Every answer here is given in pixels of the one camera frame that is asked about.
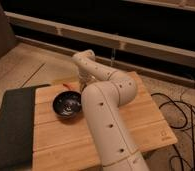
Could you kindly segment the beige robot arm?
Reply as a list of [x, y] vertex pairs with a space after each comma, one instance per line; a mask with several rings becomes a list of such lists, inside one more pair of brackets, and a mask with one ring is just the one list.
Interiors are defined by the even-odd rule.
[[97, 63], [92, 50], [73, 55], [74, 63], [98, 82], [84, 88], [82, 109], [92, 134], [103, 171], [149, 171], [119, 113], [119, 107], [137, 94], [132, 77], [115, 68]]

